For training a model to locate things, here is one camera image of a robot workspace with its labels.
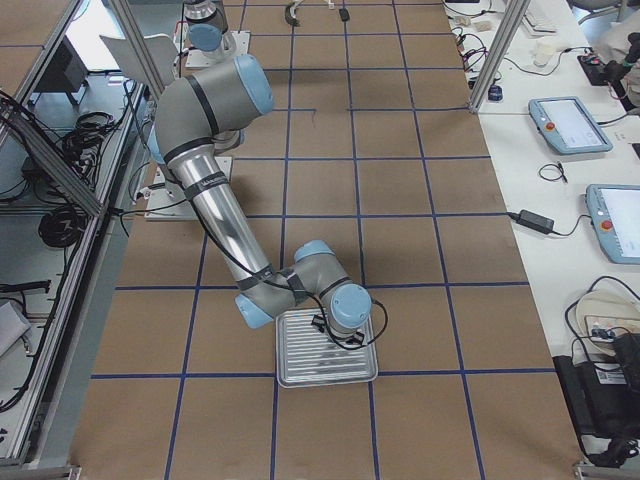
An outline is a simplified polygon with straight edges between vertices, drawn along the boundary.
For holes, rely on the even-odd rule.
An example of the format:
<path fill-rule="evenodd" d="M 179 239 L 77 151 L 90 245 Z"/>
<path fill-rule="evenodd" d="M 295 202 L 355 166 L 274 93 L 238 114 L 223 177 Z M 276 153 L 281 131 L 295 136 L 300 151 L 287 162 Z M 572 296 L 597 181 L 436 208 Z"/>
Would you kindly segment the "ribbed metal tray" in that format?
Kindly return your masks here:
<path fill-rule="evenodd" d="M 319 308 L 289 310 L 276 318 L 277 380 L 284 388 L 370 382 L 378 376 L 374 345 L 347 351 L 320 332 Z"/>

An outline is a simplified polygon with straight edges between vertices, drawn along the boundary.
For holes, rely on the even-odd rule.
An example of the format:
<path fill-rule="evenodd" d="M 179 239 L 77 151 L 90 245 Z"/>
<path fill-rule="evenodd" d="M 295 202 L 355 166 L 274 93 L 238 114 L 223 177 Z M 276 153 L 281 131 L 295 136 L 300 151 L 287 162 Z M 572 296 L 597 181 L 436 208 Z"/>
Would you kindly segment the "black power adapter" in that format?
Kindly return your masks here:
<path fill-rule="evenodd" d="M 553 219 L 529 210 L 521 210 L 519 212 L 517 223 L 544 235 L 551 234 L 554 231 Z"/>

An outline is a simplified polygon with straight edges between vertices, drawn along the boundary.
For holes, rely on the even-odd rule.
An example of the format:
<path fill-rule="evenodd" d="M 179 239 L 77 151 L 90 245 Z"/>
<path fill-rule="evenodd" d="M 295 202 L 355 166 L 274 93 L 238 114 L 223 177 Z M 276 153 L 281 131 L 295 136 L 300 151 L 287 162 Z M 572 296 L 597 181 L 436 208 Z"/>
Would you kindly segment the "beige round device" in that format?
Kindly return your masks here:
<path fill-rule="evenodd" d="M 620 336 L 639 332 L 639 308 L 631 301 L 606 291 L 585 294 L 576 306 L 576 329 L 586 337 L 593 349 L 613 356 L 613 340 L 596 336 L 595 329 L 606 330 L 609 335 Z"/>

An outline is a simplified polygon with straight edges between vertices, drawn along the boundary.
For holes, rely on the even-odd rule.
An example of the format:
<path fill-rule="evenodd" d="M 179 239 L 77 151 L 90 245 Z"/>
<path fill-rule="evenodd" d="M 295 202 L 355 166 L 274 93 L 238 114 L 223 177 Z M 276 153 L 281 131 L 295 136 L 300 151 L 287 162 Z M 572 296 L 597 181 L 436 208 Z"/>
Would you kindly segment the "black box on desk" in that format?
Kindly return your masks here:
<path fill-rule="evenodd" d="M 639 336 L 617 337 L 611 363 L 553 358 L 577 434 L 598 438 L 639 437 Z"/>

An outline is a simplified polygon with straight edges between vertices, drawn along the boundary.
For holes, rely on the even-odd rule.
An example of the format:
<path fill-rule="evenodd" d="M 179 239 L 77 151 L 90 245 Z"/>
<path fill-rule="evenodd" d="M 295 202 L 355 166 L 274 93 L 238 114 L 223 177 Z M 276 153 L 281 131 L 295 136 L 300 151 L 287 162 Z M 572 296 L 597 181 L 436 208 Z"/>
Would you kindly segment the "small black flat part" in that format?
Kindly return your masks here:
<path fill-rule="evenodd" d="M 339 10 L 339 16 L 342 22 L 348 22 L 350 20 L 349 11 L 346 8 L 341 8 Z"/>

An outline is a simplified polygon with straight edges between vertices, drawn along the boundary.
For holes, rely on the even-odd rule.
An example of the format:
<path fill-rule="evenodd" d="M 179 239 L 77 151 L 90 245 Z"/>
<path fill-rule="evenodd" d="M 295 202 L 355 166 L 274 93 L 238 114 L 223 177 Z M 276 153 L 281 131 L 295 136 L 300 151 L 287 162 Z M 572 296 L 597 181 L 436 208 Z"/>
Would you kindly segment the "black curved brake shoe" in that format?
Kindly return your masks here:
<path fill-rule="evenodd" d="M 300 20 L 298 18 L 297 15 L 297 10 L 300 7 L 300 5 L 303 3 L 303 0 L 295 0 L 290 2 L 286 7 L 285 7 L 285 11 L 284 11 L 284 18 L 287 24 L 289 24 L 292 27 L 299 27 L 300 26 Z"/>

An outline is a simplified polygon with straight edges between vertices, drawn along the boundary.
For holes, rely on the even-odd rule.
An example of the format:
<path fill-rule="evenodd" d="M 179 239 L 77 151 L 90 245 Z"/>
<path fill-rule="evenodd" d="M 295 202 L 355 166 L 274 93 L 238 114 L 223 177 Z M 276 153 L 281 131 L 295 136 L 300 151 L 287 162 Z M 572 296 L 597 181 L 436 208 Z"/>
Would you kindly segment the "upper blue teach pendant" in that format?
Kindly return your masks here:
<path fill-rule="evenodd" d="M 560 155 L 604 153 L 613 148 L 577 97 L 531 99 L 528 111 L 538 132 Z"/>

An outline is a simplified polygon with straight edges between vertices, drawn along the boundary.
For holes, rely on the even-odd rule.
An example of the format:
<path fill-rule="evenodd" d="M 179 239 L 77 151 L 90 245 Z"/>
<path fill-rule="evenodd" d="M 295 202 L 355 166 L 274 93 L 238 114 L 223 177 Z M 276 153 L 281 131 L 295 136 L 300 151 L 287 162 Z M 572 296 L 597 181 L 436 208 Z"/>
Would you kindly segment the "blue teach pendant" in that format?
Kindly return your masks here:
<path fill-rule="evenodd" d="M 639 186 L 591 184 L 585 202 L 599 245 L 612 263 L 639 264 Z"/>
<path fill-rule="evenodd" d="M 604 153 L 613 148 L 577 97 L 531 99 L 528 111 L 538 132 L 560 155 Z"/>

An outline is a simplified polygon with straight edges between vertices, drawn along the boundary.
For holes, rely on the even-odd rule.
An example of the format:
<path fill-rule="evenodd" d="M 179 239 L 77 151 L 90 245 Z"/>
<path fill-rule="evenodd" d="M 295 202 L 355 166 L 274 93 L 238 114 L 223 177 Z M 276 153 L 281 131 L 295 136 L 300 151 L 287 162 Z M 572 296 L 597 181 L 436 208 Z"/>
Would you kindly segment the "lower blue teach pendant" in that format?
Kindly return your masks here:
<path fill-rule="evenodd" d="M 591 184 L 585 202 L 599 245 L 612 263 L 639 264 L 639 186 Z"/>

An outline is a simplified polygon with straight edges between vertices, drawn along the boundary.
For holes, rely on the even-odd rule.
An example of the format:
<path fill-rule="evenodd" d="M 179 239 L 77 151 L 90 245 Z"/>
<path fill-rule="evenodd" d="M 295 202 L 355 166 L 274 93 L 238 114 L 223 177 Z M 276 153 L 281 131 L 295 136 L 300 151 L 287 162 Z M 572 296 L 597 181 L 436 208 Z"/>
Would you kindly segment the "white cup on desk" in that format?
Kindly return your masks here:
<path fill-rule="evenodd" d="M 556 46 L 554 44 L 538 42 L 534 49 L 533 65 L 539 68 L 547 66 L 555 53 Z"/>

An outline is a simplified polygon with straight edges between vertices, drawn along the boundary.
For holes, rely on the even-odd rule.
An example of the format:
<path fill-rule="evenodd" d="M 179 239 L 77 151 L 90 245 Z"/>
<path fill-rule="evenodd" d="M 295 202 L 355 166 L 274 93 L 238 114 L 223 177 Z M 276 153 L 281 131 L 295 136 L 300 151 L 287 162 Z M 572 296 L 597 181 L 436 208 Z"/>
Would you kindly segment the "aluminium frame post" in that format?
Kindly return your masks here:
<path fill-rule="evenodd" d="M 476 79 L 474 88 L 471 90 L 469 110 L 472 113 L 477 114 L 487 98 L 488 90 L 493 84 L 495 74 L 504 59 L 529 3 L 529 0 L 513 0 L 507 3 L 501 23 L 489 47 L 489 54 Z"/>

